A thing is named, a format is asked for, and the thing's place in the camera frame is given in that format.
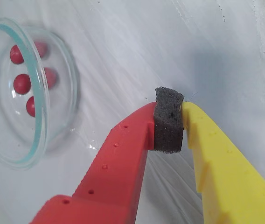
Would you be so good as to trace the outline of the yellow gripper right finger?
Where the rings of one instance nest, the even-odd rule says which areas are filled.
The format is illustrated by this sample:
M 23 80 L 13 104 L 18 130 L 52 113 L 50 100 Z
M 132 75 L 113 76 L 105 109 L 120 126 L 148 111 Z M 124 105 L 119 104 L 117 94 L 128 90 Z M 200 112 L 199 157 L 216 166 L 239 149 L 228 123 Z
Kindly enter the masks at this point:
M 181 116 L 206 224 L 265 224 L 265 179 L 197 105 Z

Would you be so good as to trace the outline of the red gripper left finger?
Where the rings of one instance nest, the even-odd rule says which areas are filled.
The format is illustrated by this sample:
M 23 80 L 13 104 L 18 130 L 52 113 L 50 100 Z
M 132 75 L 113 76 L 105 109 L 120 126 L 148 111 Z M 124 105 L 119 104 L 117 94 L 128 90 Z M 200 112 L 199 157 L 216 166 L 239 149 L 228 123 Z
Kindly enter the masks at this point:
M 119 122 L 108 134 L 72 196 L 48 200 L 34 224 L 133 224 L 147 153 L 180 152 L 183 95 L 158 87 L 156 101 Z

